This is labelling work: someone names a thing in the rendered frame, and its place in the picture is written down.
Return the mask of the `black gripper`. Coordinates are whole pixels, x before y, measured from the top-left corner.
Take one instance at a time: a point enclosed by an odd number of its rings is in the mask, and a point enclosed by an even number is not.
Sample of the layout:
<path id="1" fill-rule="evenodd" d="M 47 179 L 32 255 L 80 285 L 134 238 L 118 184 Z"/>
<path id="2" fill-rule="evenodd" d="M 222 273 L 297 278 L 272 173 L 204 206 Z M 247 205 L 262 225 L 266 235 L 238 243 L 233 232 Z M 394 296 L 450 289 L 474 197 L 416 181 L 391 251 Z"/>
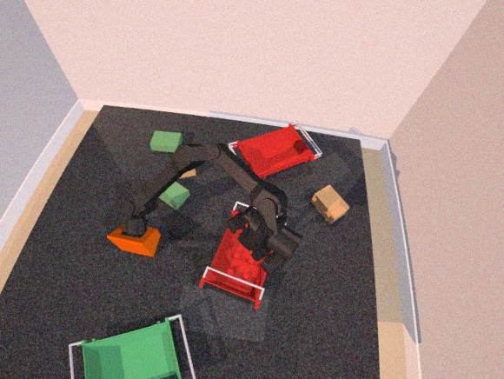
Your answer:
<path id="1" fill-rule="evenodd" d="M 238 242 L 247 250 L 252 251 L 250 255 L 255 259 L 256 262 L 259 262 L 266 256 L 266 258 L 260 262 L 260 265 L 268 275 L 271 275 L 276 271 L 277 268 L 285 263 L 285 260 L 274 251 L 271 254 L 269 253 L 272 251 L 272 249 L 267 245 L 268 238 L 262 242 L 256 242 L 249 238 L 247 227 L 245 226 L 248 222 L 241 217 L 242 213 L 243 212 L 239 212 L 238 214 L 230 218 L 227 221 L 227 228 L 231 231 L 232 234 L 235 234 L 235 232 L 239 229 L 242 230 L 242 233 L 240 233 L 237 237 Z"/>

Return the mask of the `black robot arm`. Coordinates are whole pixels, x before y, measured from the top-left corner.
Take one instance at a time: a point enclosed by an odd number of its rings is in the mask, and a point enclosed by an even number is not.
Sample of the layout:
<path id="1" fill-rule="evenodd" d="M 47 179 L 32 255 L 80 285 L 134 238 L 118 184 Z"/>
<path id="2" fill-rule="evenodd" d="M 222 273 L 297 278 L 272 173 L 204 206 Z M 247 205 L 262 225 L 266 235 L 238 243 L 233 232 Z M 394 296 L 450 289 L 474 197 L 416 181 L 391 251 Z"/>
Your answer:
<path id="1" fill-rule="evenodd" d="M 172 155 L 170 165 L 145 190 L 129 197 L 119 209 L 120 217 L 124 218 L 121 235 L 141 238 L 147 231 L 146 215 L 158 207 L 157 198 L 185 172 L 211 159 L 246 190 L 255 206 L 248 206 L 241 214 L 248 222 L 249 238 L 256 242 L 268 238 L 269 248 L 288 261 L 302 239 L 302 235 L 285 225 L 288 222 L 288 196 L 275 185 L 262 180 L 225 143 L 208 146 L 181 144 Z"/>

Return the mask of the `green rectangular block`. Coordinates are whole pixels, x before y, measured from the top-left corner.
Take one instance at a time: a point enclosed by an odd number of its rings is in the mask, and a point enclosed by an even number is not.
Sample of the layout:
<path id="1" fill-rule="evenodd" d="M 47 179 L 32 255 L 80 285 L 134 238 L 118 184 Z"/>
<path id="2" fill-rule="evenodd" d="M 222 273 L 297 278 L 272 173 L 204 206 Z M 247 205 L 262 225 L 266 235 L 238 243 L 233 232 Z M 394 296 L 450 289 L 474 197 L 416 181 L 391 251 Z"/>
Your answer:
<path id="1" fill-rule="evenodd" d="M 178 210 L 179 207 L 189 198 L 189 190 L 184 188 L 181 184 L 174 182 L 166 189 L 158 198 L 163 200 L 166 204 Z"/>
<path id="2" fill-rule="evenodd" d="M 181 132 L 165 132 L 157 131 L 153 135 L 150 143 L 151 150 L 175 152 L 181 145 L 182 133 Z"/>

